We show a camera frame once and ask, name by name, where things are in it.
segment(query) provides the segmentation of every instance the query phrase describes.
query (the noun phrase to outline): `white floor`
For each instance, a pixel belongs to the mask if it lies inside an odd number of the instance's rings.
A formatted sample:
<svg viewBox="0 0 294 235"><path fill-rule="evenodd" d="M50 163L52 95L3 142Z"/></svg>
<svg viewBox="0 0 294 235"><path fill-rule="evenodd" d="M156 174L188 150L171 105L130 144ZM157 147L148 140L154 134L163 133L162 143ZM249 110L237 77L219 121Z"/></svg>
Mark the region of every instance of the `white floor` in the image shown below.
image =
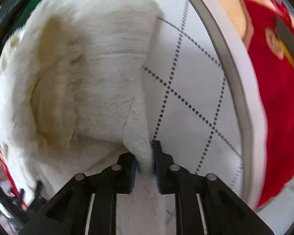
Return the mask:
<svg viewBox="0 0 294 235"><path fill-rule="evenodd" d="M294 179L257 214L275 235L283 235L294 222Z"/></svg>

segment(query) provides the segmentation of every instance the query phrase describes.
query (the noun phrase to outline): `gray trim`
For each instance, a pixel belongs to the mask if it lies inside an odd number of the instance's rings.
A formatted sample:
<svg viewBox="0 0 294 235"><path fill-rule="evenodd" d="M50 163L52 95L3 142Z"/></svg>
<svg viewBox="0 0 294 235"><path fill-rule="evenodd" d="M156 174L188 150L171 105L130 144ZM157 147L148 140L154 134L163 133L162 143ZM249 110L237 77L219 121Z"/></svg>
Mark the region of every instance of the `gray trim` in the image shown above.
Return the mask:
<svg viewBox="0 0 294 235"><path fill-rule="evenodd" d="M251 121L250 112L248 110L247 101L245 98L245 91L241 82L240 75L237 71L235 61L232 57L231 51L226 43L226 40L216 23L214 17L211 15L209 9L204 4L203 0L189 0L196 10L198 16L202 20L207 33L211 39L212 45L220 59L220 63L229 82L229 88L234 102L235 111L239 123L242 142L243 154L243 192L242 200L248 203L253 183L253 125Z"/></svg>

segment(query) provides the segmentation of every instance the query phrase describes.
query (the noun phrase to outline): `diamond dotted pattern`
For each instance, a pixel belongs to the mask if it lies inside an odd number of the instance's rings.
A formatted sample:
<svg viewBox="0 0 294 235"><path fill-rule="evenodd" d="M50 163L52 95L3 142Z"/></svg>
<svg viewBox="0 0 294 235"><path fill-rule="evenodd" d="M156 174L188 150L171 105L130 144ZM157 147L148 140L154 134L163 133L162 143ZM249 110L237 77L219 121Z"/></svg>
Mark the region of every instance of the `diamond dotted pattern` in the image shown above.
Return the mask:
<svg viewBox="0 0 294 235"><path fill-rule="evenodd" d="M203 22L188 0L155 0L163 11L142 68L151 141L190 172L215 173L238 196L240 132L231 93ZM164 195L166 234L175 234L174 196Z"/></svg>

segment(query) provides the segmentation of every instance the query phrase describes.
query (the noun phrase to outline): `silver screw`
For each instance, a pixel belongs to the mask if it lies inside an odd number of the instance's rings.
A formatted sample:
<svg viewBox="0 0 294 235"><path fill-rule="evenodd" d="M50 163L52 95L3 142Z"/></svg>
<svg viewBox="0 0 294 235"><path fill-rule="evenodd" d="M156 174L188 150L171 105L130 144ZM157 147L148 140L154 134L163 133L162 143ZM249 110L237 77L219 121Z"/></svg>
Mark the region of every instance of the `silver screw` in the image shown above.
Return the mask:
<svg viewBox="0 0 294 235"><path fill-rule="evenodd" d="M81 181L85 178L85 175L83 173L78 173L74 176L75 180Z"/></svg>
<svg viewBox="0 0 294 235"><path fill-rule="evenodd" d="M178 165L176 165L176 164L172 164L170 166L170 170L172 170L172 171L178 171L179 169L180 169L180 167Z"/></svg>
<svg viewBox="0 0 294 235"><path fill-rule="evenodd" d="M218 177L213 174L213 173L209 173L206 175L207 179L210 180L210 181L215 181Z"/></svg>
<svg viewBox="0 0 294 235"><path fill-rule="evenodd" d="M121 167L121 165L120 164L113 164L112 166L111 166L111 169L112 170L120 170L122 167Z"/></svg>

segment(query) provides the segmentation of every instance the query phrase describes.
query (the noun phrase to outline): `white fluffy fabric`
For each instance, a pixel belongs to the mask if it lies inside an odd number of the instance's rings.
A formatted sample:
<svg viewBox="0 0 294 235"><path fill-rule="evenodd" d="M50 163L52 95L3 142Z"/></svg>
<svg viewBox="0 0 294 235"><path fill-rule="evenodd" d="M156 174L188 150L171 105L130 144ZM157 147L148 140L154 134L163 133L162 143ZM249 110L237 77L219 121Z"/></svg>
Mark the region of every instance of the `white fluffy fabric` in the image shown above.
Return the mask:
<svg viewBox="0 0 294 235"><path fill-rule="evenodd" d="M151 174L141 66L158 15L153 0L43 0L7 41L0 144L19 188L42 180L48 199L75 173L101 172L127 149ZM118 201L119 211L132 211L118 215L118 233L163 234L155 181L137 178L134 196Z"/></svg>

